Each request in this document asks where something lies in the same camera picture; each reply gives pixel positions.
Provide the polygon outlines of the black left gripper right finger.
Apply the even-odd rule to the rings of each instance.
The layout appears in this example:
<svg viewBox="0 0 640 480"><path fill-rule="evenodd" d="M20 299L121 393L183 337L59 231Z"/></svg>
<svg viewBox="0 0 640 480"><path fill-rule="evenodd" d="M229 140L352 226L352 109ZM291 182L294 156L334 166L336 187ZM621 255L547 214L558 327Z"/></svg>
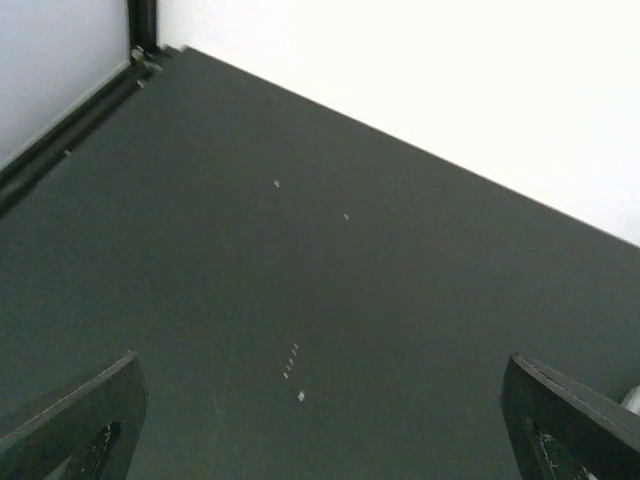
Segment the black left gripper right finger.
<svg viewBox="0 0 640 480"><path fill-rule="evenodd" d="M616 402L514 354L501 411L523 479L639 477L638 387Z"/></svg>

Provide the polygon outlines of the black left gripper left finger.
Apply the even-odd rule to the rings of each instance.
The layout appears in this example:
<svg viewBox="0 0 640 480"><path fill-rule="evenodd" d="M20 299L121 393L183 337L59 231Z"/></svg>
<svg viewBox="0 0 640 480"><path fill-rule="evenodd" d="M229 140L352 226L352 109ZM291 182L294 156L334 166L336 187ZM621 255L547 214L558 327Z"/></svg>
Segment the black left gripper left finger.
<svg viewBox="0 0 640 480"><path fill-rule="evenodd" d="M124 479L143 429L147 390L134 351L1 417L1 477Z"/></svg>

